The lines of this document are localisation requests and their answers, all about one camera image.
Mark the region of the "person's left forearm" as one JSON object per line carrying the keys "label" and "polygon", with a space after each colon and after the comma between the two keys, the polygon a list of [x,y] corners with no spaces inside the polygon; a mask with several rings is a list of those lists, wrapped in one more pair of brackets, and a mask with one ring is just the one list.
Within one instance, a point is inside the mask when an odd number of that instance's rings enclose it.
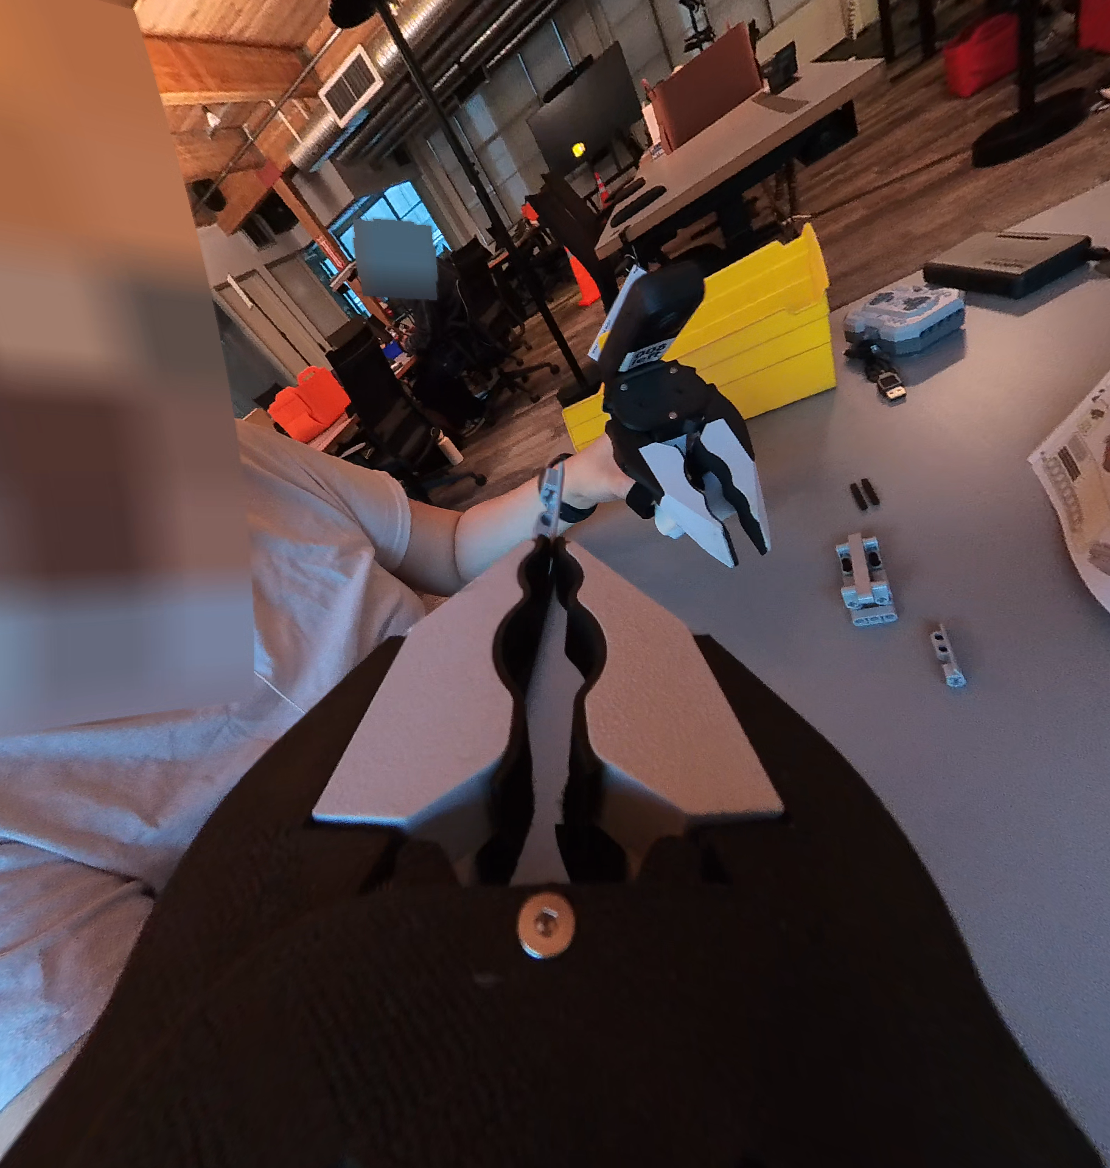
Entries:
{"label": "person's left forearm", "polygon": [[[454,536],[455,568],[461,583],[472,581],[488,566],[518,544],[533,539],[533,523],[538,510],[537,474],[515,488],[475,504],[463,512]],[[597,505],[578,509],[563,501],[562,517],[571,526],[591,517]]]}

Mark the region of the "black stand with base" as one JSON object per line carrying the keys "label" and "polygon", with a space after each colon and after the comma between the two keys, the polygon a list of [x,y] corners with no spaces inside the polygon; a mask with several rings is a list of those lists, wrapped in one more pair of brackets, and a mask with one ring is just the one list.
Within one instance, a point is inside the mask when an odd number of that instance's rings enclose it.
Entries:
{"label": "black stand with base", "polygon": [[1005,164],[1065,135],[1086,117],[1089,98],[1073,85],[1037,98],[1035,24],[1038,1],[1018,1],[1015,113],[998,119],[971,144],[973,168]]}

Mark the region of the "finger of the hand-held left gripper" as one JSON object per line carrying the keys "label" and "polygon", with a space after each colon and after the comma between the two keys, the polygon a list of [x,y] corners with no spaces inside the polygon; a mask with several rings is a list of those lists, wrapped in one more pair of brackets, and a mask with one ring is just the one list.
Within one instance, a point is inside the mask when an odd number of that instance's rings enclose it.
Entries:
{"label": "finger of the hand-held left gripper", "polygon": [[768,518],[755,456],[743,420],[707,420],[694,437],[694,477],[709,514],[724,535],[737,520],[759,553],[771,547]]}
{"label": "finger of the hand-held left gripper", "polygon": [[671,520],[708,555],[728,566],[737,566],[737,548],[730,535],[721,533],[700,488],[694,487],[688,477],[694,445],[686,450],[665,443],[645,443],[639,447],[639,457],[647,470],[641,482],[655,496],[658,513]]}

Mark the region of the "open instruction booklet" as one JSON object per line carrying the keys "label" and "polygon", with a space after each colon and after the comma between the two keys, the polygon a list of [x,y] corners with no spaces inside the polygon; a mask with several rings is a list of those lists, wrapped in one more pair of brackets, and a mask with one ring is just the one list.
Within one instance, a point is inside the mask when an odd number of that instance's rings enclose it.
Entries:
{"label": "open instruction booklet", "polygon": [[1110,612],[1110,370],[1029,457],[1088,590]]}

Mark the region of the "orange bag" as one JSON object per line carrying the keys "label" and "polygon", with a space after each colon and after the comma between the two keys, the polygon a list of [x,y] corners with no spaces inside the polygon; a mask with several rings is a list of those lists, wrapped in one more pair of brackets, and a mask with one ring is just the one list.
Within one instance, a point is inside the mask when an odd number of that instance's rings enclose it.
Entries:
{"label": "orange bag", "polygon": [[308,366],[295,385],[280,387],[265,407],[272,423],[308,444],[345,415],[349,405],[349,396],[335,372],[325,366]]}

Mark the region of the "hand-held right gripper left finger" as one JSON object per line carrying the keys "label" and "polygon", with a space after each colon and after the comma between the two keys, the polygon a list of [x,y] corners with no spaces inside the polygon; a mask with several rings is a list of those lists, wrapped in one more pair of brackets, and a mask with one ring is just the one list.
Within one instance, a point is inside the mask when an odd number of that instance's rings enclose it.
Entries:
{"label": "hand-held right gripper left finger", "polygon": [[545,535],[512,548],[409,629],[314,819],[396,828],[510,882],[533,822],[527,693],[553,550]]}

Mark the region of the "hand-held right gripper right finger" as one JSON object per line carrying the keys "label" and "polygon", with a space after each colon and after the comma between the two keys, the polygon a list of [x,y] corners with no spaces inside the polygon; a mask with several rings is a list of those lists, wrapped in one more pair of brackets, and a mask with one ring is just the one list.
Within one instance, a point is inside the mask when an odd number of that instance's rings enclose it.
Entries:
{"label": "hand-held right gripper right finger", "polygon": [[572,701],[567,839],[649,848],[784,804],[688,626],[585,548],[554,548]]}

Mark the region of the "grey building block assembly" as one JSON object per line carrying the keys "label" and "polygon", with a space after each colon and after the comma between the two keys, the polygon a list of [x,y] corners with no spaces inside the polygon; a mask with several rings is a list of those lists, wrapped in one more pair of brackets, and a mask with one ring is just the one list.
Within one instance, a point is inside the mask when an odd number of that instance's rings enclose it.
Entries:
{"label": "grey building block assembly", "polygon": [[866,628],[898,619],[892,585],[887,577],[879,540],[874,535],[850,533],[836,546],[840,564],[840,594],[851,624]]}

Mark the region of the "brown board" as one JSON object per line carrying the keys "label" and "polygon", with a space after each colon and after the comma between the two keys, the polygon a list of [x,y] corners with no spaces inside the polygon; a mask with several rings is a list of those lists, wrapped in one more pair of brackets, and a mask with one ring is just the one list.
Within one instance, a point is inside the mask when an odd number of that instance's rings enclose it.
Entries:
{"label": "brown board", "polygon": [[763,89],[750,28],[739,22],[651,89],[664,153],[671,153]]}

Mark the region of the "white air vent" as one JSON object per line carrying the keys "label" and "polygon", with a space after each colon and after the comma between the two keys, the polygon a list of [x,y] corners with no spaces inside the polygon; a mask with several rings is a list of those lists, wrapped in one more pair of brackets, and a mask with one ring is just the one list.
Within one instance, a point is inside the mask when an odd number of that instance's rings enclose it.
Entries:
{"label": "white air vent", "polygon": [[340,67],[319,88],[318,97],[339,127],[345,127],[383,85],[362,44],[357,44]]}

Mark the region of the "light grey battery box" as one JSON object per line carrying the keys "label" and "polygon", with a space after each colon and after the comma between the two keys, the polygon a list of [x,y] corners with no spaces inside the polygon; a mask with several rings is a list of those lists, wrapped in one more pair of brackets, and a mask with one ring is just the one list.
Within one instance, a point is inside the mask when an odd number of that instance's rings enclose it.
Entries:
{"label": "light grey battery box", "polygon": [[849,345],[885,355],[925,351],[965,321],[961,290],[930,284],[895,284],[859,302],[844,317]]}

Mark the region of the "long grey office desk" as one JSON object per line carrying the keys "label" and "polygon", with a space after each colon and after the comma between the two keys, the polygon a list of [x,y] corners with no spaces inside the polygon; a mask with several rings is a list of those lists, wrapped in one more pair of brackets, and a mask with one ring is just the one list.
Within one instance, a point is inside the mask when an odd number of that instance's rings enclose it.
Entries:
{"label": "long grey office desk", "polygon": [[745,194],[776,173],[791,174],[795,160],[818,160],[853,139],[854,98],[885,72],[883,59],[805,63],[781,95],[747,98],[671,153],[643,162],[641,191],[662,186],[662,194],[606,225],[596,255],[649,260],[708,214],[728,256],[747,255],[769,233],[754,228]]}

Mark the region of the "flat black device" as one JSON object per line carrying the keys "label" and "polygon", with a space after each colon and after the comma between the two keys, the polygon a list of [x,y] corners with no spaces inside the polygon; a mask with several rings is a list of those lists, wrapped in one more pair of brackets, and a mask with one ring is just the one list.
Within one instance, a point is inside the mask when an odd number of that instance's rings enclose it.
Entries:
{"label": "flat black device", "polygon": [[923,264],[927,284],[1021,299],[1089,259],[1085,234],[1048,230],[982,231]]}

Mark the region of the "yellow plastic bin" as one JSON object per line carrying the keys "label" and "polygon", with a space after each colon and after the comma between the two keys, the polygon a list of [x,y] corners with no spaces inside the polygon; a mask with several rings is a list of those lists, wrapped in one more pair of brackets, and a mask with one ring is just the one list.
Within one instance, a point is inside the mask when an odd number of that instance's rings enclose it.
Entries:
{"label": "yellow plastic bin", "polygon": [[837,383],[824,255],[812,225],[705,277],[705,295],[664,360],[694,367],[755,415]]}

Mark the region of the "black office chair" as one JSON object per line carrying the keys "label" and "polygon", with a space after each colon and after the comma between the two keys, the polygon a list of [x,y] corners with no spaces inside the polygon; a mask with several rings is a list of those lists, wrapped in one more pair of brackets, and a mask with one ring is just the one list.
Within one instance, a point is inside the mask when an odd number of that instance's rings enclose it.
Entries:
{"label": "black office chair", "polygon": [[365,319],[352,319],[328,336],[327,359],[351,402],[355,440],[338,457],[391,474],[418,501],[429,491],[464,478],[488,482],[443,449],[443,433],[395,375]]}

